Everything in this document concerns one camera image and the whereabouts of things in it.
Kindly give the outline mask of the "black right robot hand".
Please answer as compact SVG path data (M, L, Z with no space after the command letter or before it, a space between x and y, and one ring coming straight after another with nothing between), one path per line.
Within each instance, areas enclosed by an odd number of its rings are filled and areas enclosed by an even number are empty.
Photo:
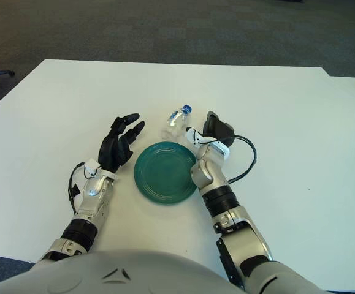
M230 147L234 142L235 132L233 127L221 121L215 112L209 111L204 122L202 135L218 139L224 145Z

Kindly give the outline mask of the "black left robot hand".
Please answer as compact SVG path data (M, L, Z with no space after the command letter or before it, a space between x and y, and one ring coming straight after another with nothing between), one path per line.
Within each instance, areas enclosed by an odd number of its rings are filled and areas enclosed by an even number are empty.
M98 162L103 170L116 173L132 156L132 144L145 127L145 121L136 124L124 133L126 127L140 118L138 113L117 117L110 127L109 133L101 143Z

